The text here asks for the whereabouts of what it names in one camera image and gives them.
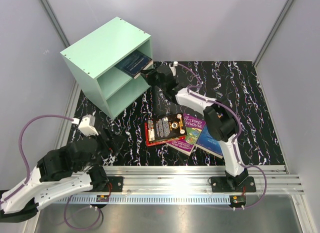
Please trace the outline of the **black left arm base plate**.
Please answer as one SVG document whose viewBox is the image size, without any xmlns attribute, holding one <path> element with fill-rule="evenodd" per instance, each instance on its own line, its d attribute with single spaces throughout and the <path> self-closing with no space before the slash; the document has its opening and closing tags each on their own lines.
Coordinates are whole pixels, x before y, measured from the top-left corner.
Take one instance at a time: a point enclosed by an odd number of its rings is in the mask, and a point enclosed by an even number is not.
<svg viewBox="0 0 320 233">
<path fill-rule="evenodd" d="M 109 186 L 112 193 L 121 193 L 123 191 L 124 177 L 123 176 L 108 176 L 108 183 L 103 188 L 102 192 L 108 192 Z"/>
</svg>

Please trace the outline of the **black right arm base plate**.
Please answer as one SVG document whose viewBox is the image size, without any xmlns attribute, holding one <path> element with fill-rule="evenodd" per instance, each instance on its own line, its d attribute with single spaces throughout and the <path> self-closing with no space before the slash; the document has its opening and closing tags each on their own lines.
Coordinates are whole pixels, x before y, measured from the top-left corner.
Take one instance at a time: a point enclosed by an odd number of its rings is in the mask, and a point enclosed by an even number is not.
<svg viewBox="0 0 320 233">
<path fill-rule="evenodd" d="M 213 193 L 255 193 L 257 191 L 252 176 L 248 176 L 240 183 L 231 176 L 212 176 L 209 182 Z"/>
</svg>

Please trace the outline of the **dark blue paperback book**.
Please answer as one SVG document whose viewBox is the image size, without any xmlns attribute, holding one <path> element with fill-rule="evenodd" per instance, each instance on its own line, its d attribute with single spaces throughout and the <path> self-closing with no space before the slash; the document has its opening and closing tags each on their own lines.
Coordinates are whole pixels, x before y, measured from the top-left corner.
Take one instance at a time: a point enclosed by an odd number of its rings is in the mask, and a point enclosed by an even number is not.
<svg viewBox="0 0 320 233">
<path fill-rule="evenodd" d="M 139 50 L 135 50 L 117 63 L 115 67 L 133 79 L 136 79 L 140 76 L 141 71 L 148 69 L 152 65 L 153 60 L 149 56 Z"/>
</svg>

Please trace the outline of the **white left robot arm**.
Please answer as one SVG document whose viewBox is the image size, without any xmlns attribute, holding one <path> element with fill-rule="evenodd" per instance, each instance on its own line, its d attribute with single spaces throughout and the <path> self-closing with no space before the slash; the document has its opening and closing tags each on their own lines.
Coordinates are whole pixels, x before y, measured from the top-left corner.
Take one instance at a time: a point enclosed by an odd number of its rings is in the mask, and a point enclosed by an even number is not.
<svg viewBox="0 0 320 233">
<path fill-rule="evenodd" d="M 0 192 L 0 221 L 20 223 L 55 201 L 81 192 L 102 192 L 110 186 L 104 159 L 119 151 L 123 137 L 107 128 L 97 135 L 82 136 L 49 151 L 30 173 L 11 190 Z"/>
</svg>

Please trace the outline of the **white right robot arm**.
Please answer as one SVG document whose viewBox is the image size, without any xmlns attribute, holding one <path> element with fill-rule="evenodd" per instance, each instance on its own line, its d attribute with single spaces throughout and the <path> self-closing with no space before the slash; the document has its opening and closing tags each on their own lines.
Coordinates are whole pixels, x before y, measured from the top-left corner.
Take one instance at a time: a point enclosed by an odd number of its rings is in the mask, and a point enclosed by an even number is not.
<svg viewBox="0 0 320 233">
<path fill-rule="evenodd" d="M 239 191 L 249 173 L 239 150 L 238 137 L 242 132 L 239 118 L 222 99 L 210 98 L 192 91 L 198 85 L 182 86 L 176 81 L 176 67 L 160 65 L 140 72 L 146 83 L 162 90 L 165 98 L 176 105 L 192 109 L 203 115 L 210 136 L 218 141 L 225 161 L 225 183 L 229 190 Z"/>
</svg>

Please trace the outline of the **black paperback book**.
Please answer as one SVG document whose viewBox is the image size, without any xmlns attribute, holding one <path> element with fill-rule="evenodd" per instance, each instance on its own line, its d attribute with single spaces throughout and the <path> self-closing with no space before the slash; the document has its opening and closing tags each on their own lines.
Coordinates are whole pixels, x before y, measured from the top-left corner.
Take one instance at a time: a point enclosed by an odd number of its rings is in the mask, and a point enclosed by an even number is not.
<svg viewBox="0 0 320 233">
<path fill-rule="evenodd" d="M 148 119 L 148 139 L 151 142 L 187 136 L 187 128 L 182 113 L 158 116 Z"/>
</svg>

